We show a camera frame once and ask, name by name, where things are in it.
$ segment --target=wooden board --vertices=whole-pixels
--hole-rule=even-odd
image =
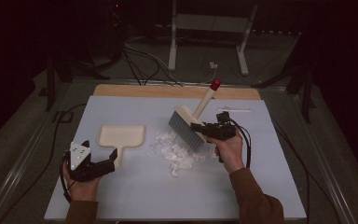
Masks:
[[[95,88],[94,95],[134,96],[134,97],[176,97],[202,98],[208,87],[135,86],[101,84]],[[260,100],[255,89],[220,87],[215,99]]]

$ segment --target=black cable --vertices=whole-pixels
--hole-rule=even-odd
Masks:
[[[92,77],[94,77],[96,79],[101,79],[101,80],[109,80],[110,79],[110,77],[104,77],[103,75],[97,73],[93,69],[87,67],[86,65],[84,65],[80,61],[76,60],[75,58],[73,58],[71,55],[69,55],[68,53],[66,53],[63,50],[60,50],[58,53],[63,59],[65,59],[73,67],[82,70],[83,72],[85,72],[86,74],[88,74]]]
[[[69,110],[65,111],[65,113],[63,115],[61,115],[57,121],[57,125],[55,127],[54,130],[54,135],[53,135],[53,141],[52,141],[52,145],[51,145],[51,151],[50,151],[50,155],[48,157],[48,163],[45,165],[45,167],[43,168],[43,170],[40,172],[40,174],[37,176],[37,178],[34,180],[34,182],[32,182],[32,184],[28,187],[28,189],[26,189],[22,195],[20,195],[20,197],[6,210],[6,212],[0,217],[0,223],[2,223],[2,221],[5,219],[5,217],[10,213],[10,211],[20,202],[20,200],[28,193],[28,191],[36,184],[36,182],[40,179],[40,177],[42,177],[42,175],[46,172],[46,170],[48,169],[51,160],[54,156],[54,148],[55,148],[55,142],[56,142],[56,138],[57,138],[57,131],[58,128],[60,126],[60,123],[63,119],[63,117],[65,117],[68,113],[70,113],[72,110],[83,106],[86,104],[81,104],[81,105],[75,105],[72,108],[70,108]]]
[[[135,53],[135,52],[127,52],[127,53],[133,54],[133,55],[138,55],[138,56],[144,56],[144,55],[140,55],[139,53]],[[156,69],[156,71],[155,71],[152,75],[147,75],[147,74],[145,74],[144,72],[142,72],[141,69],[139,68],[139,66],[135,63],[138,72],[144,74],[144,75],[147,77],[147,79],[144,81],[144,85],[146,85],[146,83],[147,83],[147,81],[148,81],[149,79],[155,77],[155,76],[158,74],[159,69],[161,68],[161,66],[159,65],[158,61],[157,61],[155,58],[153,58],[153,57],[146,57],[146,58],[149,59],[149,60],[151,60],[151,61],[153,61],[153,62],[155,62],[156,65],[157,65],[157,69]]]
[[[74,180],[74,182],[66,190],[69,190],[75,183],[76,181]]]
[[[278,121],[272,117],[272,120],[276,123],[276,125],[278,126],[278,128],[280,130],[278,130],[278,128],[275,128],[275,131],[283,138],[283,140],[287,143],[287,145],[292,149],[292,151],[295,153],[298,161],[301,163],[301,165],[304,168],[304,171],[306,173],[306,178],[307,178],[307,223],[309,223],[309,219],[310,219],[310,178],[314,181],[314,183],[316,184],[316,186],[319,188],[319,190],[322,192],[322,194],[324,195],[324,197],[327,199],[327,201],[330,203],[330,205],[333,207],[334,213],[337,217],[337,221],[338,223],[340,223],[340,219],[339,219],[339,215],[337,212],[336,207],[333,205],[333,203],[331,202],[329,196],[327,195],[327,193],[324,191],[324,189],[322,188],[322,186],[319,184],[319,182],[315,179],[315,177],[310,173],[310,171],[308,170],[305,162],[301,159],[301,157],[299,156],[298,152],[296,151],[293,143],[290,141],[289,137],[287,136],[286,132],[283,130],[282,126],[278,123]]]
[[[132,69],[132,66],[131,66],[131,63],[130,63],[131,60],[130,60],[130,58],[129,58],[127,52],[126,52],[125,50],[122,50],[122,52],[123,52],[124,56],[125,56],[126,59],[127,59],[127,63],[129,64],[129,67],[130,67],[130,70],[132,71],[133,76],[134,76],[135,79],[138,81],[138,84],[139,84],[140,86],[142,86],[141,80],[139,80],[139,78],[136,76],[135,72],[134,72],[133,69]]]
[[[69,154],[68,151],[66,151],[63,154],[63,156],[61,158],[61,162],[60,162],[60,171],[59,172],[60,172],[60,180],[61,180],[61,185],[62,185],[62,190],[63,190],[63,197],[65,197],[65,199],[66,199],[66,201],[68,201],[68,203],[71,203],[72,198],[71,198],[71,195],[69,194],[69,191],[68,191],[69,188],[68,189],[66,188],[65,180],[64,180],[64,177],[63,177],[63,171],[62,171],[62,168],[65,165],[65,162],[68,160],[69,155],[70,154]]]
[[[175,84],[177,84],[177,85],[179,85],[179,86],[183,86],[183,85],[180,84],[177,80],[173,79],[172,77],[170,77],[170,76],[167,74],[167,72],[165,71],[165,69],[161,67],[161,64],[160,64],[159,61],[156,59],[156,57],[154,57],[153,55],[148,54],[148,53],[146,53],[146,52],[142,52],[142,51],[140,51],[140,50],[138,50],[138,49],[124,48],[124,50],[131,50],[131,51],[137,52],[137,53],[138,53],[137,55],[143,56],[143,57],[148,58],[149,60],[152,60],[153,62],[155,62],[155,63],[161,68],[160,70],[164,73],[164,75],[165,75],[170,81],[174,82]]]
[[[134,70],[138,71],[138,75],[142,78],[142,82],[141,84],[144,85],[145,83],[145,79],[147,77],[149,77],[149,75],[147,75],[146,73],[144,73],[143,71],[141,71],[141,69],[139,68],[138,64],[135,63],[130,57],[129,57],[129,61],[127,59],[123,59],[124,62],[128,63],[130,66],[133,66],[133,68],[135,68]]]
[[[102,63],[99,65],[92,66],[92,67],[90,67],[90,69],[95,70],[95,71],[102,71],[104,69],[109,68],[113,64],[117,63],[118,60],[120,59],[120,57],[121,57],[120,54],[111,55],[111,56],[109,56],[109,61],[107,63]]]
[[[136,64],[135,62],[133,62],[133,61],[130,61],[130,62],[129,62],[129,61],[127,61],[126,59],[122,59],[122,60],[123,60],[124,62],[126,62],[126,63],[132,64],[132,66],[134,66],[134,67],[136,68],[136,70],[138,70],[138,72],[140,73],[140,75],[144,75],[144,76],[148,77],[147,74],[145,74],[144,72],[141,71],[141,69],[139,68],[138,64]],[[161,78],[155,78],[155,77],[153,77],[153,79],[154,79],[154,80],[157,80],[157,81],[164,82],[164,83],[167,84],[167,85],[173,86],[172,83],[169,83],[168,81],[163,80],[163,79],[161,79]]]
[[[246,143],[246,168],[250,168],[251,167],[251,158],[252,158],[252,139],[251,139],[251,135],[249,134],[249,132],[243,128],[242,126],[240,126],[234,119],[232,118],[227,118],[229,121],[231,121],[232,123],[234,123],[234,125],[237,127],[237,129],[240,131],[240,133],[242,134],[243,139],[245,140]]]

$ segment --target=person's right hand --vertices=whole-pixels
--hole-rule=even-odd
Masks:
[[[220,155],[224,162],[225,168],[229,174],[245,167],[242,161],[242,137],[240,131],[236,131],[236,135],[226,141],[206,137],[208,142],[216,144],[215,153]]]

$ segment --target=table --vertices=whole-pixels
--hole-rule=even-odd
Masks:
[[[90,140],[91,160],[106,160],[111,152],[96,144],[102,124],[139,125],[142,122],[146,126],[144,144],[125,150],[121,166],[103,178],[98,219],[216,221],[238,218],[234,191],[217,159],[196,162],[191,170],[181,171],[181,175],[174,178],[170,174],[170,163],[148,150],[156,133],[169,129],[173,107],[184,104],[193,109],[205,91],[204,87],[125,85],[99,85],[95,89],[74,139],[75,142]],[[221,87],[200,119],[213,122],[216,114],[213,108],[222,105],[251,109],[249,113],[230,113],[230,116],[252,136],[251,169],[255,179],[265,193],[282,202],[286,219],[305,217],[269,112],[258,92]],[[63,220],[68,207],[58,181],[45,219]]]

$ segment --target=person's left hand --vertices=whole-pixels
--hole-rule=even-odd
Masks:
[[[62,167],[63,177],[66,180],[66,186],[69,188],[72,184],[72,187],[68,189],[69,194],[71,195],[72,201],[90,201],[95,202],[98,195],[98,186],[102,177],[97,177],[88,182],[75,182],[71,179],[68,171],[68,161],[65,161]]]

